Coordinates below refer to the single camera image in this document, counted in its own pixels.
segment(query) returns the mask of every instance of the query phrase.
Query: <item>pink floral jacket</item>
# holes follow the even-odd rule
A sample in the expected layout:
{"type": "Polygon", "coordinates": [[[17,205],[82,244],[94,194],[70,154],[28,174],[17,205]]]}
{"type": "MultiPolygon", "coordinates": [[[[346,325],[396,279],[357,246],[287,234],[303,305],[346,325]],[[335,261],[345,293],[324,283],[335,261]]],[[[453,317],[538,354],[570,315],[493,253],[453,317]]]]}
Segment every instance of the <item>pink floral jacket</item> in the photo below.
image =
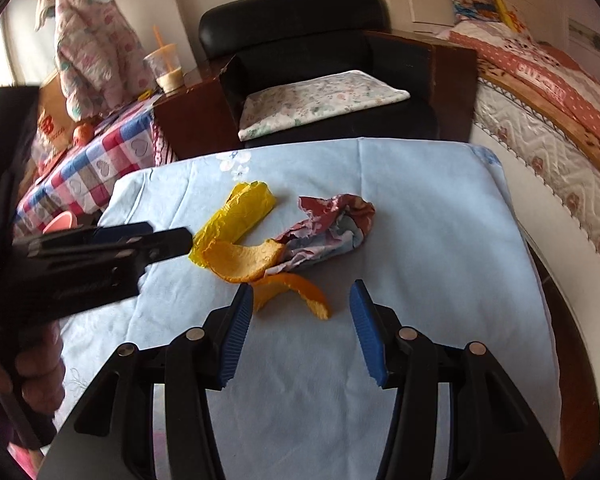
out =
{"type": "Polygon", "coordinates": [[[70,117],[107,116],[154,78],[138,36],[114,1],[56,0],[56,66],[70,117]]]}

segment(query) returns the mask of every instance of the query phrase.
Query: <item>black leather armchair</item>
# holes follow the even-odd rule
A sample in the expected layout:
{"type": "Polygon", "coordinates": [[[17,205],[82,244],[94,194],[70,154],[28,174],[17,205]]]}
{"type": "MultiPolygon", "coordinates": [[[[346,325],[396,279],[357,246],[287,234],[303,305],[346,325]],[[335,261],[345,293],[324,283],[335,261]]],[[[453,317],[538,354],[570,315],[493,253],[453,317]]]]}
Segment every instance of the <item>black leather armchair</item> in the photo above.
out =
{"type": "Polygon", "coordinates": [[[250,140],[247,147],[349,137],[441,138],[432,106],[432,47],[374,31],[389,31],[379,0],[239,0],[207,11],[199,29],[210,62],[226,62],[219,78],[236,125],[252,92],[347,70],[411,93],[406,101],[297,126],[250,140]]]}

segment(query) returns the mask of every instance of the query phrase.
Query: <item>hand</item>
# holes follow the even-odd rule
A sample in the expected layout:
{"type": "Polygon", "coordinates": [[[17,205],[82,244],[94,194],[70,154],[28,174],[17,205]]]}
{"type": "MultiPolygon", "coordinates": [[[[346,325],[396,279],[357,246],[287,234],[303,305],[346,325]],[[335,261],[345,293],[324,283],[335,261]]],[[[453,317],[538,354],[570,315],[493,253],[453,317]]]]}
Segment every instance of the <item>hand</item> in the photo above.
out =
{"type": "MultiPolygon", "coordinates": [[[[53,415],[64,399],[61,353],[60,325],[56,321],[45,327],[39,344],[16,357],[16,370],[27,379],[22,385],[22,397],[36,412],[53,415]]],[[[0,366],[0,394],[11,393],[12,389],[9,375],[0,366]]]]}

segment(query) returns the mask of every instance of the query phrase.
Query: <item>heart pattern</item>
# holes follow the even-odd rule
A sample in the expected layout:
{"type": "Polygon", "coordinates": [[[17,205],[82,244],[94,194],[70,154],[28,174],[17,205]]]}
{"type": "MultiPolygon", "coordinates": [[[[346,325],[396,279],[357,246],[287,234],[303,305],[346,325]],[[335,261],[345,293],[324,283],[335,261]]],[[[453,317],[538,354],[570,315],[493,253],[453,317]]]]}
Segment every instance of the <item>heart pattern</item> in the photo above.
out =
{"type": "Polygon", "coordinates": [[[138,157],[145,156],[148,147],[149,143],[146,140],[136,139],[131,142],[131,148],[138,157]]]}
{"type": "Polygon", "coordinates": [[[80,181],[70,180],[68,182],[68,184],[69,184],[69,187],[71,188],[71,191],[73,191],[74,194],[80,193],[80,190],[82,189],[82,184],[80,184],[80,181]]]}
{"type": "Polygon", "coordinates": [[[96,162],[96,168],[98,168],[102,176],[109,176],[110,167],[104,160],[99,160],[98,162],[96,162]]]}

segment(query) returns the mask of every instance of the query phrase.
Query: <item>crumpled cloth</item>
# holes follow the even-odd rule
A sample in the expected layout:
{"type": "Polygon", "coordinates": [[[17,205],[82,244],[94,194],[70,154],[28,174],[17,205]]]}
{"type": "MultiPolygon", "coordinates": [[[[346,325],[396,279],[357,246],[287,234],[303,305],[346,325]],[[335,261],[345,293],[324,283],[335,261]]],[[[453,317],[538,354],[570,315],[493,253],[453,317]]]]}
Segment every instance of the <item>crumpled cloth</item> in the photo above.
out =
{"type": "Polygon", "coordinates": [[[376,208],[351,194],[330,199],[301,196],[298,207],[309,217],[275,238],[286,244],[280,263],[266,275],[308,267],[358,247],[371,231],[376,208]]]}

